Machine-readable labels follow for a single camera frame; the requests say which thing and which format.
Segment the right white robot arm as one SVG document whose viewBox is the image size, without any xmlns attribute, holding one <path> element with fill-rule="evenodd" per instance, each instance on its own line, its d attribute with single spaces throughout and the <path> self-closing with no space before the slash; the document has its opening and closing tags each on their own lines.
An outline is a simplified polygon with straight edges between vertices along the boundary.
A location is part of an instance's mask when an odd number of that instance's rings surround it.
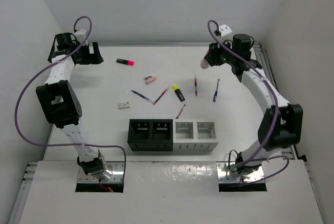
<svg viewBox="0 0 334 224">
<path fill-rule="evenodd" d="M 278 93 L 268 80 L 260 62 L 251 58 L 254 40 L 246 34 L 236 34 L 223 44 L 209 44 L 203 67 L 228 64 L 239 82 L 253 95 L 263 112 L 257 140 L 237 154 L 234 172 L 250 173 L 279 149 L 300 142 L 303 108 L 292 104 Z"/>
</svg>

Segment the pink staple box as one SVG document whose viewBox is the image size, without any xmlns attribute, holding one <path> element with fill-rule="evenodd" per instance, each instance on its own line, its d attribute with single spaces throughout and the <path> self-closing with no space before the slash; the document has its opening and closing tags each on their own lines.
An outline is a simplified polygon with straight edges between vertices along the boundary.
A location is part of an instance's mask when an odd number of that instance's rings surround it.
<svg viewBox="0 0 334 224">
<path fill-rule="evenodd" d="M 149 84 L 155 82 L 156 79 L 157 79 L 156 75 L 149 75 L 149 76 L 144 78 L 144 81 L 145 81 L 146 85 L 149 85 Z"/>
</svg>

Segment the pink tape roll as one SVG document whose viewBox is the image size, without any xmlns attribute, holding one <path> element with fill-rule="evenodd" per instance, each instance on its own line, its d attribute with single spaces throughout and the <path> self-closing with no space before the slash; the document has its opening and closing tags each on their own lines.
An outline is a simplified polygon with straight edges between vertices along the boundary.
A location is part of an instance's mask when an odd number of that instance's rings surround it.
<svg viewBox="0 0 334 224">
<path fill-rule="evenodd" d="M 210 67 L 210 65 L 209 65 L 209 63 L 203 58 L 203 59 L 201 60 L 201 62 L 200 62 L 200 67 L 201 67 L 202 69 L 207 69 L 207 68 Z"/>
</svg>

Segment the white staple box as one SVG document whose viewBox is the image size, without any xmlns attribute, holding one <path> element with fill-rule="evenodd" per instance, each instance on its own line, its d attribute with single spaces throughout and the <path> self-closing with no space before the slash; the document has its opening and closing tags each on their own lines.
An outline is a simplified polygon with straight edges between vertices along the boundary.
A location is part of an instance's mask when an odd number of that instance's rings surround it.
<svg viewBox="0 0 334 224">
<path fill-rule="evenodd" d="M 122 109 L 129 109 L 130 108 L 130 102 L 120 102 L 118 103 L 118 109 L 122 110 Z"/>
</svg>

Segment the pink black highlighter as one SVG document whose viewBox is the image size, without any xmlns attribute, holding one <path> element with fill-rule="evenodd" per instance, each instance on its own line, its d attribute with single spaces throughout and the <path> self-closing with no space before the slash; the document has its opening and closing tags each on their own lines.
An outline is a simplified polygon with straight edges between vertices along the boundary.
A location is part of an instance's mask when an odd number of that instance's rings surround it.
<svg viewBox="0 0 334 224">
<path fill-rule="evenodd" d="M 134 61 L 124 60 L 124 59 L 120 59 L 120 58 L 118 58 L 116 60 L 116 62 L 119 63 L 119 64 L 128 65 L 128 66 L 134 66 L 135 65 Z"/>
</svg>

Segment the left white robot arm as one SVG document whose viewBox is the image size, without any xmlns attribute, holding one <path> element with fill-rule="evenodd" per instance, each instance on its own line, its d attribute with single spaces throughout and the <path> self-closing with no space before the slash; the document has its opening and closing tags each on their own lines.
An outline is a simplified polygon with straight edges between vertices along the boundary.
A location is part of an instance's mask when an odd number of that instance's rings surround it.
<svg viewBox="0 0 334 224">
<path fill-rule="evenodd" d="M 86 30 L 80 29 L 55 36 L 48 57 L 53 66 L 46 82 L 35 91 L 46 120 L 59 128 L 74 144 L 78 154 L 77 163 L 85 175 L 100 180 L 106 173 L 106 162 L 98 148 L 87 145 L 90 139 L 81 121 L 82 107 L 70 85 L 71 73 L 76 65 L 98 65 L 103 62 L 96 42 L 93 43 L 94 52 L 89 51 L 86 35 Z"/>
</svg>

